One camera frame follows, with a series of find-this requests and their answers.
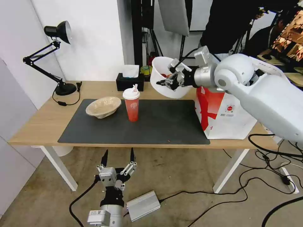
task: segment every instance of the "white bowl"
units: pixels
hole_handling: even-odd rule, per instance
[[[86,107],[86,114],[96,118],[105,118],[118,109],[121,105],[121,99],[117,97],[104,97],[93,101]]]
[[[161,75],[161,73],[165,75],[171,74],[171,72],[168,70],[168,65],[173,61],[172,58],[169,57],[155,57],[152,61],[152,71],[151,71],[151,85],[153,88],[159,92],[160,94],[169,97],[169,98],[182,98],[185,96],[189,90],[191,89],[191,86],[188,87],[178,87],[175,91],[169,89],[166,86],[161,86],[156,84],[160,80],[164,80],[165,77]]]

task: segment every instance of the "red and white bag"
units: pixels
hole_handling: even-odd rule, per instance
[[[197,88],[195,109],[208,139],[245,139],[257,120],[227,93]]]

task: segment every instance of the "table leg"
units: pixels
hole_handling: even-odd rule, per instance
[[[228,181],[230,176],[236,170],[236,168],[241,163],[241,161],[243,160],[243,158],[245,157],[245,155],[247,154],[248,151],[249,151],[249,149],[244,149],[244,150],[243,149],[238,149],[238,150],[236,150],[234,156],[229,161],[229,163],[226,166],[226,168],[224,169],[223,173],[221,174],[221,176],[219,177],[219,179],[215,183],[215,186],[212,188],[214,190],[214,193],[219,193],[220,192],[220,190],[223,188],[223,186]]]
[[[56,170],[59,172],[59,174],[62,176],[62,178],[65,180],[65,182],[68,184],[68,186],[71,188],[71,190],[77,190],[78,184],[75,182],[72,175],[69,173],[66,166],[63,164],[53,147],[40,146],[40,148],[56,168]]]

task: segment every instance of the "lamp arm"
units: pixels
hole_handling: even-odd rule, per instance
[[[34,64],[35,61],[38,61],[39,59],[49,55],[50,53],[54,52],[55,50],[59,49],[60,48],[60,41],[58,40],[55,40],[54,42],[52,42],[51,44],[47,45],[46,47],[42,48],[41,50],[38,50],[37,52],[33,53],[32,55],[29,55],[27,57],[24,57],[23,58],[23,62],[27,65],[29,65],[30,67],[36,69],[37,71],[39,71],[40,73],[43,73],[44,75],[46,75],[47,77],[51,78],[52,80],[56,81],[57,83],[61,84],[61,83],[64,83],[62,78],[60,77],[57,77],[51,73],[48,73],[46,72],[44,69],[41,69],[39,66],[36,66]],[[42,55],[36,55],[40,52],[42,52],[43,50],[51,47],[51,46],[54,46],[55,48],[50,50],[49,52],[45,53],[45,54],[42,54]]]

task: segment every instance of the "red food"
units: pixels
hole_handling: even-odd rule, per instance
[[[164,73],[161,73],[161,75],[162,75],[163,77],[165,77],[165,78],[168,78],[168,77],[170,77],[170,76],[171,76],[171,74],[169,74],[169,75],[165,75]]]

